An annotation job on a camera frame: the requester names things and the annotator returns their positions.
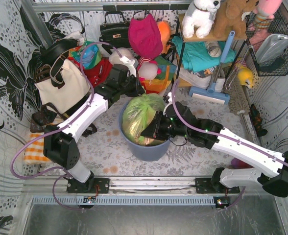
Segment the green trash bag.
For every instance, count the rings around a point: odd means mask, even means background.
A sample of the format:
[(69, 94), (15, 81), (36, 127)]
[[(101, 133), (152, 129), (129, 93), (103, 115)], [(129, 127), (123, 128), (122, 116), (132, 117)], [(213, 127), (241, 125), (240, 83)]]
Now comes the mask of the green trash bag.
[(164, 101), (158, 94), (143, 94), (130, 100), (122, 114), (122, 131), (132, 142), (141, 146), (155, 146), (163, 141), (141, 136), (151, 123), (155, 113), (162, 111)]

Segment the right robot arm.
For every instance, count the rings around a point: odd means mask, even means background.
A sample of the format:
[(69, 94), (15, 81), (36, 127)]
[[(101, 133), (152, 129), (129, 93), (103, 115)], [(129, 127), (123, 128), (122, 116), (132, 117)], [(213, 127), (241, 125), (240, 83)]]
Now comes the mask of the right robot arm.
[(211, 178), (216, 191), (261, 186), (273, 196), (288, 196), (288, 151), (268, 150), (245, 140), (213, 120), (197, 118), (180, 102), (157, 111), (141, 136), (160, 141), (182, 136), (197, 147), (226, 153), (250, 165), (246, 169), (217, 168)]

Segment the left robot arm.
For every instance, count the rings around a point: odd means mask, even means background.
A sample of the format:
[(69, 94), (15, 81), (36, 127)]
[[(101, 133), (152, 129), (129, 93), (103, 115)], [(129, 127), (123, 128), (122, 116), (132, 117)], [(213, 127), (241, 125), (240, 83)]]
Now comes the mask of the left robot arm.
[(143, 93), (136, 66), (114, 64), (106, 80), (94, 88), (73, 115), (58, 125), (45, 128), (43, 154), (66, 171), (68, 193), (99, 192), (94, 174), (80, 159), (77, 142), (83, 132), (120, 96), (137, 97)]

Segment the blue trash bin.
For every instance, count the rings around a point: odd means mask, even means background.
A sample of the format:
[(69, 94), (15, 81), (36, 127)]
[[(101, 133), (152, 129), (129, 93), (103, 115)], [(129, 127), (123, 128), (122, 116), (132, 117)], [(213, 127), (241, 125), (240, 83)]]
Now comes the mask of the blue trash bin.
[(127, 146), (130, 150), (130, 152), (139, 160), (141, 161), (146, 161), (146, 162), (153, 162), (153, 161), (158, 161), (160, 160), (167, 152), (169, 146), (170, 146), (170, 140), (165, 141), (159, 145), (155, 145), (155, 146), (141, 146), (141, 145), (137, 145), (133, 142), (131, 142), (126, 135), (124, 134), (124, 132), (122, 131), (122, 116), (123, 116), (123, 112), (125, 111), (127, 105), (128, 105), (129, 101), (127, 101), (120, 113), (119, 113), (119, 117), (118, 117), (118, 126), (119, 126), (119, 131), (120, 134), (122, 135), (123, 139), (126, 141)]

